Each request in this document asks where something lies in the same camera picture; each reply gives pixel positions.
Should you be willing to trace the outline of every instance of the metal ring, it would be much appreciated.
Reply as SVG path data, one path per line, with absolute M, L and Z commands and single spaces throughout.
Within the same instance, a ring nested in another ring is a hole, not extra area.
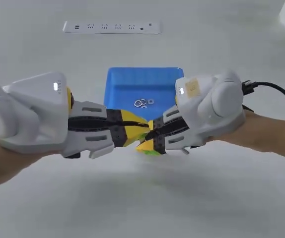
M 148 99 L 148 100 L 147 100 L 147 103 L 148 103 L 149 105 L 152 105 L 152 104 L 154 104 L 154 100 L 153 100 L 153 99 Z
M 141 107 L 143 105 L 143 102 L 141 101 L 141 100 L 136 100 L 135 102 L 134 102 L 134 106 L 136 107 L 136 108 L 139 108 L 139 107 Z
M 140 100 L 142 102 L 142 106 L 147 104 L 147 101 L 145 99 Z

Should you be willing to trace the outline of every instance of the gripper jaw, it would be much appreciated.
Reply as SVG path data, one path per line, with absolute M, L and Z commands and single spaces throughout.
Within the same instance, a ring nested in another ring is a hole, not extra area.
M 65 158 L 79 158 L 90 151 L 94 159 L 125 147 L 149 132 L 147 121 L 125 110 L 106 109 L 92 102 L 74 101 L 68 125 Z
M 107 119 L 106 107 L 93 102 L 75 101 L 70 119 L 76 117 L 97 117 Z M 114 150 L 110 130 L 102 131 L 68 131 L 66 146 L 62 151 L 65 158 L 79 158 L 82 151 L 90 151 L 89 157 L 95 159 Z

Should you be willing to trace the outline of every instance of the yellow object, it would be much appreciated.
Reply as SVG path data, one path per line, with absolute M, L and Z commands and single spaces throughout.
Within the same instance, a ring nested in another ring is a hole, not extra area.
M 159 152 L 153 149 L 153 140 L 145 141 L 136 147 L 136 150 L 146 155 L 161 155 Z
M 71 95 L 71 89 L 67 87 L 67 93 L 68 93 L 68 106 L 69 106 L 69 114 L 72 110 L 72 95 Z
M 153 130 L 153 121 L 152 120 L 148 121 L 148 125 L 149 125 L 149 129 Z
M 147 121 L 145 119 L 138 117 L 131 112 L 121 110 L 121 114 L 122 114 L 123 121 L 136 121 L 138 123 L 147 124 Z M 133 126 L 133 125 L 125 126 L 125 132 L 126 132 L 127 140 L 124 143 L 124 147 L 132 144 L 133 142 L 135 142 L 137 140 L 139 140 L 143 134 L 146 134 L 149 131 L 150 130 L 148 127 Z

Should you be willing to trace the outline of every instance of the wearable gripper device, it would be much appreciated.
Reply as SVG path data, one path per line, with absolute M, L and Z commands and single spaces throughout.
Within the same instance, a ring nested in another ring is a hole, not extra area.
M 29 154 L 61 151 L 90 158 L 139 141 L 137 150 L 162 155 L 205 145 L 245 121 L 243 83 L 232 72 L 176 80 L 176 104 L 146 121 L 125 110 L 74 99 L 63 74 L 50 72 L 0 86 L 0 145 Z

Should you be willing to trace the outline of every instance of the power strip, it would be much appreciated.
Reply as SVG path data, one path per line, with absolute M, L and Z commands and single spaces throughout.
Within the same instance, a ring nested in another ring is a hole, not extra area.
M 160 22 L 71 22 L 66 21 L 64 33 L 96 34 L 160 34 Z

